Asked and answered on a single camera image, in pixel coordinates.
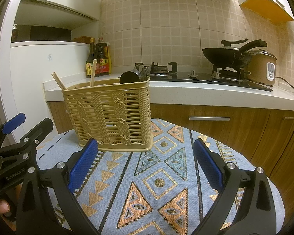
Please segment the person's left hand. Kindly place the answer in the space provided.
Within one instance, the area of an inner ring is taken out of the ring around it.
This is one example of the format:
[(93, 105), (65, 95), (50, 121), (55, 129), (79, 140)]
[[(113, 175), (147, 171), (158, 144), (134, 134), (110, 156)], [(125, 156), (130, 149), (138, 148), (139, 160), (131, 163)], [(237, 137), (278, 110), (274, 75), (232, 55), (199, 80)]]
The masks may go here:
[[(22, 188), (22, 183), (17, 185), (15, 188), (11, 188), (10, 190), (8, 190), (6, 192), (9, 200), (15, 205), (18, 205), (18, 199), (21, 193), (21, 188)], [(0, 216), (2, 217), (2, 219), (5, 221), (5, 223), (11, 228), (11, 230), (13, 232), (16, 231), (16, 222), (10, 221), (7, 219), (7, 217), (5, 216), (5, 214), (10, 212), (10, 205), (9, 202), (6, 201), (5, 199), (1, 199), (0, 198)]]

